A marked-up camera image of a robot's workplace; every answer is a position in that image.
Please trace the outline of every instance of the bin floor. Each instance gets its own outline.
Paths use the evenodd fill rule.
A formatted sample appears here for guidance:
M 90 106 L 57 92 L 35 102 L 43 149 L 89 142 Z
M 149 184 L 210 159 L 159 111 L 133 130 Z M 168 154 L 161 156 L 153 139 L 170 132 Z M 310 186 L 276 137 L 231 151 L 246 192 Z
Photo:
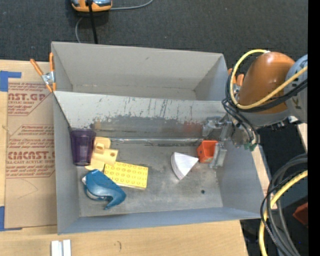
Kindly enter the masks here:
M 122 187 L 127 197 L 121 204 L 104 210 L 107 201 L 89 199 L 81 182 L 88 170 L 78 167 L 80 216 L 105 216 L 131 213 L 177 211 L 222 207 L 220 188 L 215 170 L 206 163 L 197 163 L 179 180 L 171 166 L 174 152 L 197 157 L 196 146 L 159 146 L 139 143 L 116 143 L 117 162 L 148 167 L 146 189 Z

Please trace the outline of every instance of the orange block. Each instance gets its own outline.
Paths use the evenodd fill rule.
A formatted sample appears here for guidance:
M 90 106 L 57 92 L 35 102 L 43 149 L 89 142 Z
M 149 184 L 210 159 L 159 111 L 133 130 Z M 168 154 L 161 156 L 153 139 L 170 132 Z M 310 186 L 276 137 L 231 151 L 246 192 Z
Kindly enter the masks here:
M 217 140 L 204 140 L 196 149 L 200 163 L 210 163 L 215 154 Z
M 299 206 L 294 214 L 293 217 L 295 217 L 298 221 L 300 221 L 304 226 L 309 228 L 309 222 L 308 222 L 308 202 L 304 203 L 303 205 Z

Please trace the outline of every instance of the gray bin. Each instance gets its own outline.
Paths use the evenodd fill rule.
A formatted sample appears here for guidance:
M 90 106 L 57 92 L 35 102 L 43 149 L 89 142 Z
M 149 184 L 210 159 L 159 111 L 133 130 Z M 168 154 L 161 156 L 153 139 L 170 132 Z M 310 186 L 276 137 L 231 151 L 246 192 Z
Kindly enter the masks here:
M 58 234 L 260 217 L 263 191 L 252 153 L 226 143 L 224 166 L 197 163 L 179 180 L 170 157 L 197 156 L 207 118 L 223 117 L 227 67 L 220 53 L 52 42 Z M 84 192 L 68 127 L 112 139 L 117 161 L 148 167 L 145 190 L 123 203 Z

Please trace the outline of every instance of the blue tape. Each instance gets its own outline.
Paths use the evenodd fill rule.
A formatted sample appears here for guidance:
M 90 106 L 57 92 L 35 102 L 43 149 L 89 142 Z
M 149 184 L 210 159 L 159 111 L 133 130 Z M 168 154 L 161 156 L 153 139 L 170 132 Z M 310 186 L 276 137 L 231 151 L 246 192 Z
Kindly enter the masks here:
M 0 232 L 7 230 L 21 230 L 21 228 L 5 228 L 5 207 L 0 206 Z
M 0 92 L 8 91 L 9 78 L 21 78 L 21 72 L 0 71 Z

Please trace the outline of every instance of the yellow cable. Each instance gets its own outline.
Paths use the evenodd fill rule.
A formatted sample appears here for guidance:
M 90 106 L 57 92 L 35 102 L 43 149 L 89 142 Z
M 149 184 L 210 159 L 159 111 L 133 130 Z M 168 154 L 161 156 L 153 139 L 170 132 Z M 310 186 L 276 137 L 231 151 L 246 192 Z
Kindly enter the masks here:
M 266 53 L 268 52 L 267 50 L 262 50 L 262 49 L 257 49 L 257 50 L 251 50 L 248 51 L 246 54 L 244 54 L 236 63 L 236 65 L 234 66 L 234 69 L 231 73 L 231 79 L 230 79 L 230 85 L 229 85 L 229 92 L 230 92 L 230 96 L 231 96 L 231 100 L 232 102 L 236 105 L 237 108 L 242 109 L 242 110 L 249 110 L 252 109 L 254 107 L 258 107 L 261 104 L 265 103 L 267 100 L 269 100 L 270 98 L 272 98 L 274 95 L 276 95 L 278 92 L 280 92 L 283 88 L 285 88 L 288 84 L 290 84 L 293 80 L 295 80 L 296 78 L 298 78 L 302 73 L 304 73 L 305 71 L 307 71 L 308 66 L 305 66 L 303 69 L 301 69 L 299 72 L 297 72 L 296 74 L 294 74 L 293 76 L 291 76 L 287 81 L 285 81 L 283 84 L 281 84 L 278 88 L 276 88 L 274 91 L 272 91 L 271 93 L 269 93 L 267 96 L 265 96 L 264 98 L 260 99 L 259 101 L 250 104 L 250 105 L 241 105 L 237 102 L 235 96 L 234 96 L 234 85 L 233 85 L 233 80 L 234 77 L 236 75 L 236 72 L 238 70 L 239 65 L 241 64 L 241 62 L 248 57 L 249 55 L 252 55 L 254 53 Z
M 271 207 L 278 201 L 278 199 L 289 189 L 291 188 L 294 184 L 296 184 L 298 181 L 301 179 L 305 178 L 308 176 L 308 170 L 305 170 L 304 172 L 298 174 L 294 178 L 292 178 L 290 181 L 288 181 L 271 199 Z M 263 212 L 263 219 L 266 221 L 268 218 L 268 211 L 267 209 L 264 210 Z M 260 222 L 260 227 L 259 227 L 259 246 L 260 246 L 260 251 L 262 253 L 262 256 L 268 256 L 266 248 L 265 248 L 265 225 L 261 221 Z

